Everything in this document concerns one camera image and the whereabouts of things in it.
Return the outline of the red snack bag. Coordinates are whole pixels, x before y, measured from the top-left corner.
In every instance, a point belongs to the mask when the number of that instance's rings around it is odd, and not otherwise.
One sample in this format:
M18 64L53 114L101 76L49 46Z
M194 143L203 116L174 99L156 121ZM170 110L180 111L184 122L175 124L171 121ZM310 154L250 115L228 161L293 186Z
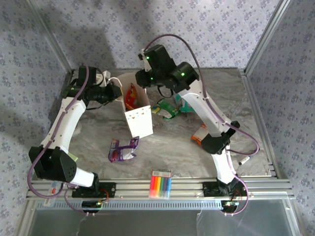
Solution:
M125 97L125 107L127 110L130 111L138 108L137 97L138 94L136 91L136 87L133 83L131 83Z

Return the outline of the white paper gift bag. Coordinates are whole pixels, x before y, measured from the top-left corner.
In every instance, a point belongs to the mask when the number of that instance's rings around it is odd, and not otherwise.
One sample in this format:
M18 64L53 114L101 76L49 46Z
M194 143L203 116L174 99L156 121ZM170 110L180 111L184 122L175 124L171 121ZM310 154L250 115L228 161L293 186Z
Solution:
M119 86L123 95L117 98L115 101L121 107L123 117L127 122L127 126L132 137L143 138L153 134L153 123L151 105L147 96L147 91L141 88L137 82L134 72L124 73L118 77L111 77L109 81ZM137 92L138 108L127 111L125 106L125 98L130 85L135 86Z

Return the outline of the teal snack bag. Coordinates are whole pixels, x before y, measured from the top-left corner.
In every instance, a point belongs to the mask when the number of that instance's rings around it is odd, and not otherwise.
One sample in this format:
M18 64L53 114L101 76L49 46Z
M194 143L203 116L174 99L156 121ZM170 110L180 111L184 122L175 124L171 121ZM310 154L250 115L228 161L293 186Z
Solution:
M185 101L180 95L176 94L173 96L175 103L178 107L178 110L182 113L194 113L195 110L191 107L191 105Z

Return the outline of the purple snack bag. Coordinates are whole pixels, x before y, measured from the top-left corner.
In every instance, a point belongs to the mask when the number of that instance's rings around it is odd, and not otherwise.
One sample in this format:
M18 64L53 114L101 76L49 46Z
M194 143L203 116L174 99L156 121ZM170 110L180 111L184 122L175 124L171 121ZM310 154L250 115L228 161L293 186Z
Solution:
M139 145L139 136L126 140L112 139L108 159L110 162L130 160L136 157L135 154Z

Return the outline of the orange snack bag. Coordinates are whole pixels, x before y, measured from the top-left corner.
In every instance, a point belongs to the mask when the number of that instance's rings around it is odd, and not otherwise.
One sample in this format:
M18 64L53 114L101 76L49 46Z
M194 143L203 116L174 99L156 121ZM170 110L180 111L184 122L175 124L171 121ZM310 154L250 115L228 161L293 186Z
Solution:
M201 146L201 141L209 134L208 128L202 124L200 128L191 136L191 139L196 141Z

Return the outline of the green snack bag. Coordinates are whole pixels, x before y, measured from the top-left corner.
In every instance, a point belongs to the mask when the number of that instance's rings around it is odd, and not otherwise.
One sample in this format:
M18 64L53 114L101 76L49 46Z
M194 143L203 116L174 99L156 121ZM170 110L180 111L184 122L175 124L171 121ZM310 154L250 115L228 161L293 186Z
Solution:
M164 98L160 99L152 108L153 114L162 116L163 119L171 120L180 115L180 111Z

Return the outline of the pack of coloured markers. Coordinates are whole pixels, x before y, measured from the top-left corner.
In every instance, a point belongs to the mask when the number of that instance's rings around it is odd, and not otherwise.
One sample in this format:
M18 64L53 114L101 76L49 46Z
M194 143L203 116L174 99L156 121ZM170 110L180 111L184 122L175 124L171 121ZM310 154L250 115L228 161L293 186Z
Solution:
M170 170L152 170L149 198L169 199L171 192L172 172Z

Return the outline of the left controller board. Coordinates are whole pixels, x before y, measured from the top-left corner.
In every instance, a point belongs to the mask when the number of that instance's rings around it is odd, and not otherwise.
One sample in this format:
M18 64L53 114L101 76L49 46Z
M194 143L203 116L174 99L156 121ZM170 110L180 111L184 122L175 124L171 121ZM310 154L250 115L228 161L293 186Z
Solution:
M83 201L81 207L84 213L97 213L102 207L102 201Z

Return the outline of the controller board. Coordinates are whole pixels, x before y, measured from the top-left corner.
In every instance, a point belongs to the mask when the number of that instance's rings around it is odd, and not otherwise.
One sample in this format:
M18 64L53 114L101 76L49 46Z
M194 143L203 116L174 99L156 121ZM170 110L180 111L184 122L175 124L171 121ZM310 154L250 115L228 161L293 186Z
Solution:
M223 213L235 213L239 202L238 201L221 201L222 212Z
M102 207L102 201L83 201L81 207L84 213L97 213Z

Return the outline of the grey front panel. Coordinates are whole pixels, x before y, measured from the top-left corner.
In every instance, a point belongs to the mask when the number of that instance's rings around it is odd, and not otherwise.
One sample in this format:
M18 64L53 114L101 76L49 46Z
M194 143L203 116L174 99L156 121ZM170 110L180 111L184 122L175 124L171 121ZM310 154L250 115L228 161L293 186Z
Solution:
M71 210L39 210L28 236L293 236L279 212L247 209L115 211L86 217Z

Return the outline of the right controller board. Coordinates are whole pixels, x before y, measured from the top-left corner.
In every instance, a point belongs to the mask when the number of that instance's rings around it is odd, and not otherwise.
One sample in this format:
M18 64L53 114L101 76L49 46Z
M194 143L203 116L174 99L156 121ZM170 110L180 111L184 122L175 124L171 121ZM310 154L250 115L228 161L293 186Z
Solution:
M222 212L223 213L235 213L239 202L238 201L221 201Z

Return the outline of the aluminium frame post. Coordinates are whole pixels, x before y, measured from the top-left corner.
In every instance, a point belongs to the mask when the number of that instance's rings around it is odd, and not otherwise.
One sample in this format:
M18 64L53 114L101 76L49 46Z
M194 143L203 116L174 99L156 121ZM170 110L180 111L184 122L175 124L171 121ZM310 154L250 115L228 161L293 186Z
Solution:
M59 60L62 67L66 72L70 73L72 71L72 67L69 64L64 52L62 51L49 23L45 19L45 16L42 10L39 8L35 0L23 0L34 17L36 23L40 27L43 32L47 42L50 44L52 51L55 53L57 59Z
M244 68L244 74L250 76L263 52L265 51L268 43L270 42L278 24L281 22L286 9L289 7L291 0L279 0L258 44L256 45L246 67Z

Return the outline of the aluminium mounting rail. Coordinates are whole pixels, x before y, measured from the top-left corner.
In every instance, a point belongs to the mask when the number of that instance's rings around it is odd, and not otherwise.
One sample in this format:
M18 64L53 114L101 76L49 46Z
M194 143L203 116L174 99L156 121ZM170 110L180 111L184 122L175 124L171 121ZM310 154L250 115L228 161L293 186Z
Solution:
M277 179L276 177L243 177L251 200L277 199L288 197L294 199L292 186L288 179ZM150 180L119 178L110 179L115 182L115 199L118 200L141 200L147 199L149 194ZM214 178L173 178L171 183L170 199L201 199L203 194L203 182L214 183Z

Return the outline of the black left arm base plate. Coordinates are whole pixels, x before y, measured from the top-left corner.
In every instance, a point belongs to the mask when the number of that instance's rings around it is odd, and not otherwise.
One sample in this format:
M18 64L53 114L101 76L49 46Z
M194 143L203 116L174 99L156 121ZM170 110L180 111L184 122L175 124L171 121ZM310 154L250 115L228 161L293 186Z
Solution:
M73 198L114 198L115 182L100 182L93 187L79 187L72 191Z

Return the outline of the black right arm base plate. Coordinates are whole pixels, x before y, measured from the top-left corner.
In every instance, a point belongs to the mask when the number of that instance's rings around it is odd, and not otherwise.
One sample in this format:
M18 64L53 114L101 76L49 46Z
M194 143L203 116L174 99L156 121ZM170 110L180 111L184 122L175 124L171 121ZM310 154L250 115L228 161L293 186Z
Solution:
M233 197L235 193L246 196L246 189L239 181L232 181L225 184L220 181L202 182L204 197Z

